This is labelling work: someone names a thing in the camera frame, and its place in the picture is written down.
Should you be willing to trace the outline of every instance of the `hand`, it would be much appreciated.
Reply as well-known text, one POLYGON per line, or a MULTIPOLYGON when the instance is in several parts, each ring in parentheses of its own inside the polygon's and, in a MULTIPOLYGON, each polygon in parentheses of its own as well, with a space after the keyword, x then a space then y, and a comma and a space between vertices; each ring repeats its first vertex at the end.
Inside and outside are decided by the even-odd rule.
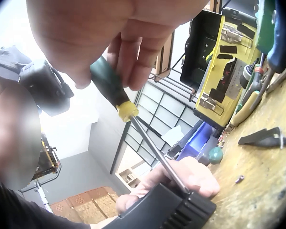
POLYGON ((207 0, 27 0, 35 40, 48 61, 77 88, 91 82, 89 66, 107 60, 123 86, 139 90, 169 35, 207 0))
MULTIPOLYGON (((169 161, 169 164, 189 190, 198 191, 205 197, 214 196, 219 192, 219 184, 211 171, 195 158, 185 157, 180 161, 169 161)), ((139 200, 139 197, 146 195, 154 186, 161 182, 174 184, 165 168, 159 165, 148 173, 129 195, 122 195, 117 199, 118 213, 121 214, 126 211, 139 200)))

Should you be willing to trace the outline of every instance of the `blue container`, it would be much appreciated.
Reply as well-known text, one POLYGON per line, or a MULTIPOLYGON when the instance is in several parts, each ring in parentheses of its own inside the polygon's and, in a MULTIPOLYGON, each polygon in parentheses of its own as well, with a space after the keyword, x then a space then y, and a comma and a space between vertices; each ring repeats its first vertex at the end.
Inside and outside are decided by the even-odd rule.
POLYGON ((184 148, 181 150, 180 155, 177 157, 177 161, 184 157, 196 157, 205 143, 209 140, 212 135, 212 126, 203 122, 197 131, 193 134, 184 148))

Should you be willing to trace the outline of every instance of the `black pliers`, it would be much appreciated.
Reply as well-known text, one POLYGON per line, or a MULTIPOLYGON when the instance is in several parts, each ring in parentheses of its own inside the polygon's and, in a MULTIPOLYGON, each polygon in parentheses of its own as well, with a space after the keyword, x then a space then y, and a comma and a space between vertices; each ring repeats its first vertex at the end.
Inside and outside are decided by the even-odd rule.
POLYGON ((279 127, 270 130, 262 129, 253 134, 241 137, 238 142, 239 145, 251 145, 264 148, 286 146, 286 137, 283 136, 279 127))

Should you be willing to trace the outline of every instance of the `screwdriver handle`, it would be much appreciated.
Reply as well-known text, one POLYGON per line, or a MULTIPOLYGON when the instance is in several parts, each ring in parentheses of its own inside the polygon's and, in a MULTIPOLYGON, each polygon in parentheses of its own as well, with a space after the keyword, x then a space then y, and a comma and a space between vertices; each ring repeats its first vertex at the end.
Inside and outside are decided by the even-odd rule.
POLYGON ((248 116, 253 112, 253 110, 250 110, 251 105, 255 101, 255 99, 258 97, 259 91, 254 91, 250 94, 250 97, 248 98, 247 102, 245 105, 242 107, 242 109, 236 113, 236 115, 232 118, 231 124, 234 127, 238 127, 240 123, 245 121, 248 116))
POLYGON ((247 100, 249 99, 249 97, 251 96, 251 94, 254 91, 260 91, 262 86, 260 84, 260 81, 262 79, 262 76, 264 74, 264 71, 261 67, 256 67, 254 69, 254 77, 253 77, 253 81, 249 87, 249 89, 247 90, 243 100, 242 100, 242 106, 244 106, 247 102, 247 100))
POLYGON ((127 122, 129 117, 137 116, 139 111, 126 94, 121 78, 101 56, 90 65, 91 80, 100 93, 117 109, 120 118, 127 122))
POLYGON ((276 73, 286 67, 286 13, 280 0, 276 0, 274 45, 267 55, 267 62, 276 73))

